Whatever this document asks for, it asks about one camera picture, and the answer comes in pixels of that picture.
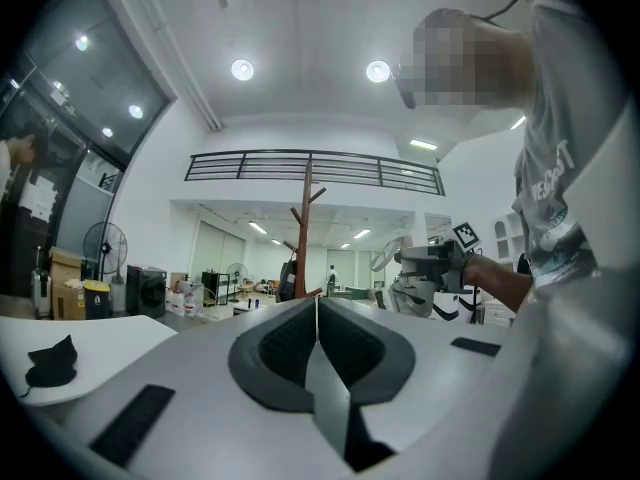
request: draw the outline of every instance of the rectangular ceiling light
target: rectangular ceiling light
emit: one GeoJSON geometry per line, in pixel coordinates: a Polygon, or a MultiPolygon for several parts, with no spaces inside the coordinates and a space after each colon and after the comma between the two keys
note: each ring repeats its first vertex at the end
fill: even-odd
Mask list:
{"type": "Polygon", "coordinates": [[[371,231],[370,229],[363,229],[362,231],[360,231],[360,233],[358,233],[356,236],[354,236],[353,238],[355,238],[356,240],[358,238],[362,238],[364,235],[366,235],[369,231],[371,231]]]}
{"type": "Polygon", "coordinates": [[[515,130],[518,126],[520,126],[522,123],[524,123],[525,119],[526,119],[526,117],[522,116],[520,119],[518,119],[518,122],[511,127],[511,129],[515,130]]]}
{"type": "Polygon", "coordinates": [[[257,231],[260,231],[260,233],[262,233],[263,235],[266,235],[266,234],[267,234],[267,232],[266,232],[264,229],[262,229],[260,226],[258,226],[258,225],[257,225],[255,222],[253,222],[253,221],[249,222],[249,226],[251,226],[253,229],[255,229],[255,230],[257,230],[257,231]]]}
{"type": "Polygon", "coordinates": [[[413,139],[411,142],[409,142],[409,144],[411,144],[412,146],[418,146],[419,148],[424,148],[424,149],[431,149],[431,150],[438,149],[438,146],[436,146],[435,144],[429,144],[428,142],[423,142],[421,140],[416,140],[416,139],[413,139]]]}

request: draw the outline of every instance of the coat rack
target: coat rack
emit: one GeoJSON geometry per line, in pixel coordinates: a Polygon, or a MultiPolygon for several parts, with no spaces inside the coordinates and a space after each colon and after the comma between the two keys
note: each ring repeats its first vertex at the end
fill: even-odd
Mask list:
{"type": "Polygon", "coordinates": [[[296,283],[294,297],[296,299],[302,299],[304,297],[314,297],[322,293],[322,288],[317,288],[312,292],[306,293],[305,289],[305,267],[307,263],[307,238],[309,234],[309,210],[311,203],[318,199],[322,194],[327,191],[326,188],[321,188],[313,196],[311,195],[311,160],[307,162],[307,167],[304,173],[304,188],[302,190],[302,216],[298,213],[295,207],[291,208],[291,213],[298,221],[300,226],[300,235],[298,237],[298,247],[290,244],[286,240],[284,245],[296,253],[296,283]]]}

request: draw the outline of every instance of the gray t-shirt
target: gray t-shirt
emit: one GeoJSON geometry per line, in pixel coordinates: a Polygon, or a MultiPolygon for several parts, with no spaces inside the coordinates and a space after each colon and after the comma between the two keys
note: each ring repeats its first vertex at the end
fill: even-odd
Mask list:
{"type": "Polygon", "coordinates": [[[542,286],[596,266],[564,191],[604,142],[630,92],[575,1],[534,0],[531,36],[536,95],[516,163],[513,209],[522,218],[535,285],[542,286]]]}

